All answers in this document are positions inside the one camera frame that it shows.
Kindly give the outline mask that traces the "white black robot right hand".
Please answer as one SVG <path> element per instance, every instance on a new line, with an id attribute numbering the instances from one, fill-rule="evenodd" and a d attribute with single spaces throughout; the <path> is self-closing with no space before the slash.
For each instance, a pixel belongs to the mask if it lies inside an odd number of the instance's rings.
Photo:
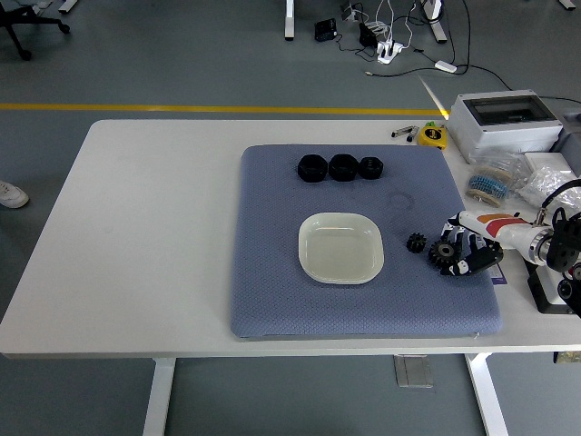
<path id="1" fill-rule="evenodd" d="M 518 216 L 462 211 L 448 219 L 429 259 L 443 275 L 473 275 L 498 264 L 504 249 L 536 263 L 541 238 L 540 230 Z"/>

